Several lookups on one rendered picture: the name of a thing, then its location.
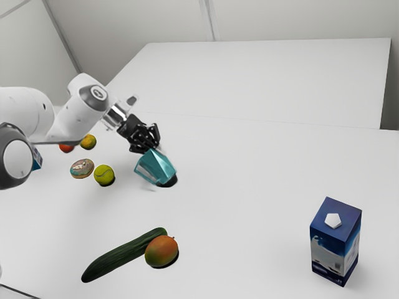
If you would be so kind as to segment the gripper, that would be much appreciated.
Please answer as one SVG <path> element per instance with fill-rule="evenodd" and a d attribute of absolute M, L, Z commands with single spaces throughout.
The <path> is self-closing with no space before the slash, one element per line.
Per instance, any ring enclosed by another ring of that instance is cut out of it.
<path fill-rule="evenodd" d="M 132 153 L 146 153 L 148 146 L 157 148 L 160 145 L 160 132 L 158 125 L 145 124 L 134 114 L 130 114 L 118 127 L 117 133 L 124 137 L 129 143 L 129 151 Z"/>

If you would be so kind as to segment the teal faceted mug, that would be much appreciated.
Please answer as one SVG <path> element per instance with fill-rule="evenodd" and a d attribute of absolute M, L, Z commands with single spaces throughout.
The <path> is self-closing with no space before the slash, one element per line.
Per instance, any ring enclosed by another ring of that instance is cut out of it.
<path fill-rule="evenodd" d="M 148 150 L 137 162 L 134 172 L 158 187 L 172 187 L 178 182 L 170 160 L 155 149 Z"/>

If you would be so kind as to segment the yellow-green tennis ball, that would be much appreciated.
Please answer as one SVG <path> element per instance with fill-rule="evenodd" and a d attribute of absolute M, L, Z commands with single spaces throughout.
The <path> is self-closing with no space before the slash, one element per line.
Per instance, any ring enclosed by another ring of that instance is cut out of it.
<path fill-rule="evenodd" d="M 115 180 L 115 173 L 110 166 L 101 164 L 94 170 L 94 179 L 100 186 L 109 186 Z"/>

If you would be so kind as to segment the yellow-orange round fruit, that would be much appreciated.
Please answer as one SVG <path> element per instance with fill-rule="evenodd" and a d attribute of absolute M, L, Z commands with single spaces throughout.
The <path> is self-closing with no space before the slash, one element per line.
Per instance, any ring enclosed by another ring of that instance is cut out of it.
<path fill-rule="evenodd" d="M 97 139 L 94 135 L 87 134 L 80 142 L 80 147 L 85 150 L 92 150 L 97 144 Z"/>

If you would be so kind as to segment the frosted donut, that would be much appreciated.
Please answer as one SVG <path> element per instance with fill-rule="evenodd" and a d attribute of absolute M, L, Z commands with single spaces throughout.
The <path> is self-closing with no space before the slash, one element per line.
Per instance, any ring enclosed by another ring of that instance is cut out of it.
<path fill-rule="evenodd" d="M 75 179 L 83 179 L 93 172 L 94 162 L 91 159 L 80 159 L 70 167 L 70 174 Z"/>

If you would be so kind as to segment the small blue carton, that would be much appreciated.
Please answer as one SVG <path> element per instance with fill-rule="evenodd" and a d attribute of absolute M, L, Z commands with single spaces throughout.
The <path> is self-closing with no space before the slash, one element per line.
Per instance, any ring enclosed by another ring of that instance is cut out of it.
<path fill-rule="evenodd" d="M 35 171 L 35 170 L 41 169 L 43 159 L 42 159 L 42 156 L 41 156 L 39 150 L 35 146 L 32 146 L 32 155 L 33 155 L 32 170 Z"/>

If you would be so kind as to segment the orange-green mango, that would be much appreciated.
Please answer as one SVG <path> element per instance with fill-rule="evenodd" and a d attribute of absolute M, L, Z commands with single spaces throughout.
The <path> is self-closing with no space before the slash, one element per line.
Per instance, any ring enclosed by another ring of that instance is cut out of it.
<path fill-rule="evenodd" d="M 173 237 L 161 235 L 154 238 L 145 250 L 145 261 L 151 267 L 164 267 L 178 255 L 178 243 Z"/>

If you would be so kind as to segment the dark green cucumber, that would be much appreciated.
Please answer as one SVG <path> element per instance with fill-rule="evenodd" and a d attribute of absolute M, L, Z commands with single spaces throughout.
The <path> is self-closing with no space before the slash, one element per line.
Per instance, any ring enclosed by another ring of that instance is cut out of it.
<path fill-rule="evenodd" d="M 106 252 L 90 263 L 83 272 L 81 281 L 83 283 L 92 282 L 114 271 L 122 265 L 141 257 L 153 239 L 167 235 L 168 233 L 165 228 L 157 227 L 136 239 L 127 242 L 126 244 L 120 245 L 111 251 Z"/>

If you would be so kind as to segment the blue white milk carton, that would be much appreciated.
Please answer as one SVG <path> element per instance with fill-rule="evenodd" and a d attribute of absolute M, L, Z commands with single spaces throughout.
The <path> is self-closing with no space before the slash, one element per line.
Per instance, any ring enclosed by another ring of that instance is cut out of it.
<path fill-rule="evenodd" d="M 358 263 L 362 210 L 326 197 L 310 224 L 312 271 L 344 287 Z"/>

